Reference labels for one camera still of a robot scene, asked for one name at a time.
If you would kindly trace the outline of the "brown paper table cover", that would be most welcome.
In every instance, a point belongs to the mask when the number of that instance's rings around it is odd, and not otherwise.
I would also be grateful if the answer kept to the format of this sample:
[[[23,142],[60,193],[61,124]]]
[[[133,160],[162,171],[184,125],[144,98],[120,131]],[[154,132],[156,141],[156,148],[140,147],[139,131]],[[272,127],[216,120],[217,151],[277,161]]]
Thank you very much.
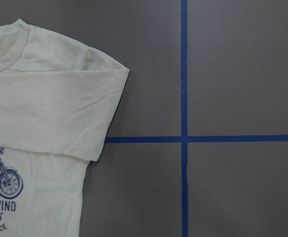
[[[82,237],[288,237],[288,0],[0,0],[130,69]]]

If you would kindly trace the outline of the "beige long-sleeve printed shirt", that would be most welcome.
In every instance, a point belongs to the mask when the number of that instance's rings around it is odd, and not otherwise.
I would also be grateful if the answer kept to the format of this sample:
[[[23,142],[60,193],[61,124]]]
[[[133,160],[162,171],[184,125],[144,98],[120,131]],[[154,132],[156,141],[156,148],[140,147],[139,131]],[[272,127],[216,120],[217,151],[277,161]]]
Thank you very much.
[[[22,20],[0,26],[0,237],[76,237],[86,168],[129,70]]]

